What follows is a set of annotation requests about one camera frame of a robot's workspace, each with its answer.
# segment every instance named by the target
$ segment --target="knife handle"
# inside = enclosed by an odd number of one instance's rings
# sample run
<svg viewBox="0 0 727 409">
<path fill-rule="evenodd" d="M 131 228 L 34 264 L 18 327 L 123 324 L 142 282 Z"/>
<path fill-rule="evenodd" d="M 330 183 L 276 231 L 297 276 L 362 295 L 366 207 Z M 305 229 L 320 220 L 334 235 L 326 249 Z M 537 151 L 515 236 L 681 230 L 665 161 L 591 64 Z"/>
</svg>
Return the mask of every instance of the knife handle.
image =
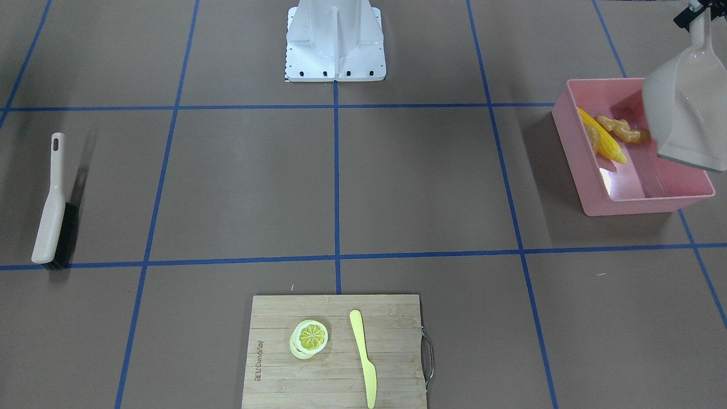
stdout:
<svg viewBox="0 0 727 409">
<path fill-rule="evenodd" d="M 364 319 L 361 317 L 361 311 L 357 309 L 351 310 L 348 318 L 353 328 L 353 336 L 356 337 L 356 346 L 358 347 L 358 354 L 361 356 L 361 361 L 368 361 L 369 356 L 366 353 L 366 337 L 364 335 Z"/>
</svg>

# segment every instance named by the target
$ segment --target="dustpan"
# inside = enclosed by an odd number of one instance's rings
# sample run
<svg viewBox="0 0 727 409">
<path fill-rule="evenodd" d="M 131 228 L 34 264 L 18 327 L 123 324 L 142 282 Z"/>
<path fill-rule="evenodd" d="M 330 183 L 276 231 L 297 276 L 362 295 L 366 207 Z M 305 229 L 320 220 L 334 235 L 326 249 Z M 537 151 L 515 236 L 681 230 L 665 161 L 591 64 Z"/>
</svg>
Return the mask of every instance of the dustpan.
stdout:
<svg viewBox="0 0 727 409">
<path fill-rule="evenodd" d="M 704 170 L 727 170 L 727 71 L 712 50 L 707 8 L 690 23 L 691 46 L 643 83 L 643 106 L 660 157 Z"/>
</svg>

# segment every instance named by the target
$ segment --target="yellow corn cob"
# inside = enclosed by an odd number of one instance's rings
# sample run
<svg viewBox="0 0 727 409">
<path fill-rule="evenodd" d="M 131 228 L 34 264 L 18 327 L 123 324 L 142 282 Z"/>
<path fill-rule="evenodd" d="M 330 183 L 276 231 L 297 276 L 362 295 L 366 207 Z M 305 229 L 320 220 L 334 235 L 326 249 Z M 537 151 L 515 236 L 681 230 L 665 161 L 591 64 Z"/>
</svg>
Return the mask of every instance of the yellow corn cob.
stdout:
<svg viewBox="0 0 727 409">
<path fill-rule="evenodd" d="M 578 114 L 580 114 L 584 124 L 594 127 L 598 131 L 600 135 L 598 139 L 598 153 L 618 163 L 625 164 L 627 162 L 626 155 L 621 150 L 619 143 L 591 115 L 588 115 L 586 111 L 578 108 Z"/>
<path fill-rule="evenodd" d="M 593 151 L 593 154 L 598 153 L 598 141 L 601 140 L 601 136 L 598 134 L 598 130 L 590 125 L 584 124 L 586 127 L 586 136 L 588 137 L 588 142 L 591 144 L 591 150 Z"/>
</svg>

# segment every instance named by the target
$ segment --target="lemon slice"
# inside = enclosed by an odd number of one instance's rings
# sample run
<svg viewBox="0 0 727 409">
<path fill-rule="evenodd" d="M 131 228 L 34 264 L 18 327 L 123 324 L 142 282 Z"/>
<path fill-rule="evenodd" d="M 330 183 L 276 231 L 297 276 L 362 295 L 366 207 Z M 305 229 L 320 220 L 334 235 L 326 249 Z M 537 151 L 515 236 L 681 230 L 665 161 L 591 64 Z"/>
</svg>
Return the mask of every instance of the lemon slice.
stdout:
<svg viewBox="0 0 727 409">
<path fill-rule="evenodd" d="M 307 360 L 326 347 L 328 330 L 314 319 L 302 321 L 290 335 L 290 352 L 301 360 Z"/>
</svg>

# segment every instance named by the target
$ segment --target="dustpan handle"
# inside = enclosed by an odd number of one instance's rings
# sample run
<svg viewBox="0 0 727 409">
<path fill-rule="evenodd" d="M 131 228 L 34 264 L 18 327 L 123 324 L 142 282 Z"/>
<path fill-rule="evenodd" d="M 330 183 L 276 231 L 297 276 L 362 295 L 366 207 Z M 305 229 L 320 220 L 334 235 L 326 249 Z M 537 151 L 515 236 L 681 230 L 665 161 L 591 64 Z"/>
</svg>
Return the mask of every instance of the dustpan handle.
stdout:
<svg viewBox="0 0 727 409">
<path fill-rule="evenodd" d="M 707 13 L 700 14 L 689 24 L 689 39 L 693 47 L 712 49 L 710 19 L 707 18 Z"/>
</svg>

